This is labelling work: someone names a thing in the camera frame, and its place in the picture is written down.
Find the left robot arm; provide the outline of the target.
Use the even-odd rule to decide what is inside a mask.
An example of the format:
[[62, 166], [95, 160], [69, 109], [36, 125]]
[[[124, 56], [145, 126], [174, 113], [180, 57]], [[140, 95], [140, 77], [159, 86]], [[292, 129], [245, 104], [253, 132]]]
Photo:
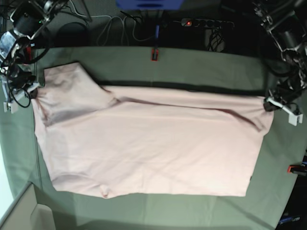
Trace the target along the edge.
[[281, 60], [289, 65], [287, 72], [277, 72], [263, 55], [259, 55], [266, 69], [275, 77], [282, 78], [269, 90], [264, 100], [263, 106], [267, 112], [289, 109], [307, 89], [307, 30], [295, 13], [305, 3], [304, 0], [252, 1], [259, 25], [264, 31], [259, 42], [271, 38]]

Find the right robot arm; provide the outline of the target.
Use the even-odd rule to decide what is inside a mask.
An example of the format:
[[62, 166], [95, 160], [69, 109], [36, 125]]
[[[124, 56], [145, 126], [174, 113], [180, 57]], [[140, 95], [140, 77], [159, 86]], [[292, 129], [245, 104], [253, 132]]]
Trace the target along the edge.
[[[11, 14], [12, 29], [0, 37], [0, 81], [5, 95], [5, 103], [11, 105], [38, 87], [35, 76], [20, 68], [41, 59], [50, 49], [47, 25], [62, 10], [66, 0], [25, 0]], [[47, 39], [45, 51], [32, 60], [25, 60], [20, 52], [44, 33]]]

